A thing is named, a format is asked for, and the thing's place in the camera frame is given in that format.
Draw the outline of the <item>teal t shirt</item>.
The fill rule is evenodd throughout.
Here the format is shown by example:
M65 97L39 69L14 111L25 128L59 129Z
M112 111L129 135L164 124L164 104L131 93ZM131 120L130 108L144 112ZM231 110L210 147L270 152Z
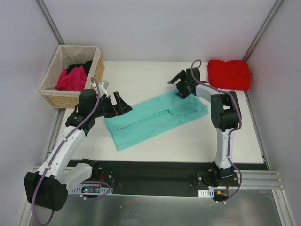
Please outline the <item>teal t shirt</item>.
M118 151L208 115L208 107L198 97L185 99L174 89L141 102L121 116L105 119Z

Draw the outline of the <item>wicker laundry basket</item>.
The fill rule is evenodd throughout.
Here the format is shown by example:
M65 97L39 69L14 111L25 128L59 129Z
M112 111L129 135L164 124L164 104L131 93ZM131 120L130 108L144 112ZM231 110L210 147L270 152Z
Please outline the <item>wicker laundry basket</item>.
M91 61L85 89L93 89L91 78L101 82L105 69L98 46L59 45L40 84L39 92L56 109L74 108L79 102L79 91L59 91L55 89L60 74L72 64Z

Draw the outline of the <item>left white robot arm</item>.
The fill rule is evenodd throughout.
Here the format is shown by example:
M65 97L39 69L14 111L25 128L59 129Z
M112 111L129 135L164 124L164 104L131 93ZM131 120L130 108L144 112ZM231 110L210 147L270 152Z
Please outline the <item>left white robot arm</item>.
M37 172L28 172L24 177L27 200L33 207L59 211L64 206L68 193L81 182L101 181L96 161L83 159L71 171L65 172L65 169L80 143L94 126L96 118L112 118L132 110L118 92L113 94L116 104L111 102L108 95L99 96L93 89L81 92L79 103L68 117L63 135L54 151Z

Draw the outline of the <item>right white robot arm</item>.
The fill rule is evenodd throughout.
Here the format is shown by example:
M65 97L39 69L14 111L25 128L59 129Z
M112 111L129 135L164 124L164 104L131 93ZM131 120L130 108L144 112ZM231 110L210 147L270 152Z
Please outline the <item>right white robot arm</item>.
M241 112L234 91L222 91L208 82L200 81L198 68L181 70L168 83L175 84L177 95L187 98L189 94L205 99L210 103L211 121L217 132L217 151L213 167L202 181L212 187L224 185L235 175L232 148L235 131L241 128Z

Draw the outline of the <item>pink t shirt in basket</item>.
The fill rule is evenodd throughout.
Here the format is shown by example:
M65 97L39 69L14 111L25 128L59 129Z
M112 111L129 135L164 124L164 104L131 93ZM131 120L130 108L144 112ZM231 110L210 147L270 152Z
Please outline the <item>pink t shirt in basket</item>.
M59 91L82 91L87 81L83 66L74 67L70 72L64 69L55 86Z

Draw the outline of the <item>black t shirt in basket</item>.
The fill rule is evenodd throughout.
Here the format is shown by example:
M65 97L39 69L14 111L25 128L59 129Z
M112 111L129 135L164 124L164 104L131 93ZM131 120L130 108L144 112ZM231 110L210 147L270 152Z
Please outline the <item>black t shirt in basket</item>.
M90 71L90 68L91 68L91 65L92 65L92 60L90 61L87 61L85 63L80 63L80 64L71 64L68 68L67 68L67 74L70 73L74 68L76 67L83 67L84 71L85 71L85 74L88 75L89 74L89 71Z

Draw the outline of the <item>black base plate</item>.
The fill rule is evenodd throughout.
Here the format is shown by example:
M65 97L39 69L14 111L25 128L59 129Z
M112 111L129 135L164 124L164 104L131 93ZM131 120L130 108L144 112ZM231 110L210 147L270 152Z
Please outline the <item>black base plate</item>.
M92 161L95 172L92 180L102 184L78 186L107 187L115 195L196 197L198 190L237 188L239 173L222 180L218 187L203 183L212 163L146 162L146 161Z

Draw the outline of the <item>right aluminium frame post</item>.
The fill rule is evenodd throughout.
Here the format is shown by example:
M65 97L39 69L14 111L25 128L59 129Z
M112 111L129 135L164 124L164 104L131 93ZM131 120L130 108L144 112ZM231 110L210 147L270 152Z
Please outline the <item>right aluminium frame post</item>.
M255 48L259 44L260 40L264 36L265 32L267 31L268 27L276 17L277 13L281 9L282 5L286 2L286 0L276 0L271 9L269 10L267 16L263 20L259 30L257 31L255 37L253 38L251 44L249 45L245 55L242 58L242 61L246 63L250 58L251 54L254 52Z

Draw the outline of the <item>aluminium frame post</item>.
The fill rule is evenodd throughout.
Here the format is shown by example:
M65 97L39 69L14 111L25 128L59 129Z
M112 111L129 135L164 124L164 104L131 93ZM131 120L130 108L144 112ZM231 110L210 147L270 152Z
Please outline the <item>aluminium frame post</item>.
M282 5L286 2L286 0L276 0L271 9L269 10L267 16L263 20L259 30L257 31L255 37L253 38L251 44L249 45L245 55L242 58L242 61L246 63L250 58L251 54L254 52L255 48L259 44L260 40L264 36L265 32L267 31L268 27L276 17L277 13L281 9Z
M52 16L51 16L44 0L35 0L35 2L37 4L38 8L40 9L40 11L41 11L46 23L48 24L55 40L57 41L57 43L59 45L64 45L65 42L64 42L64 40L63 40L59 30L58 30L53 18L52 18Z

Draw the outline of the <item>left aluminium frame post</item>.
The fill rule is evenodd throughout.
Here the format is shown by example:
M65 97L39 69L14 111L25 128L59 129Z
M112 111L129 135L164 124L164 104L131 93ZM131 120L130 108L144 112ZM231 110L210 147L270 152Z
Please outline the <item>left aluminium frame post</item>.
M48 24L55 40L57 41L57 43L59 45L64 45L65 42L64 42L64 40L63 40L59 30L58 30L53 18L52 18L52 16L51 16L44 0L35 0L35 2L37 4L38 8L40 9L40 11L41 11L46 23Z

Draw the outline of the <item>aluminium rail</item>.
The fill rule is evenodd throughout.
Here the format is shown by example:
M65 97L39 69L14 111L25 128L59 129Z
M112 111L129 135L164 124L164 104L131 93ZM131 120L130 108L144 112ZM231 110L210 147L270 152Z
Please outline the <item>aluminium rail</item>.
M262 170L261 168L264 165L262 164L242 164L242 167L248 167L249 170L239 170L234 169L235 172L239 173L239 184L238 187L246 187L248 189L272 189L274 187L278 188L281 187L281 179L278 173L268 170ZM75 166L66 168L65 172L71 171ZM86 180L81 182L81 184L102 184L102 182L95 182Z

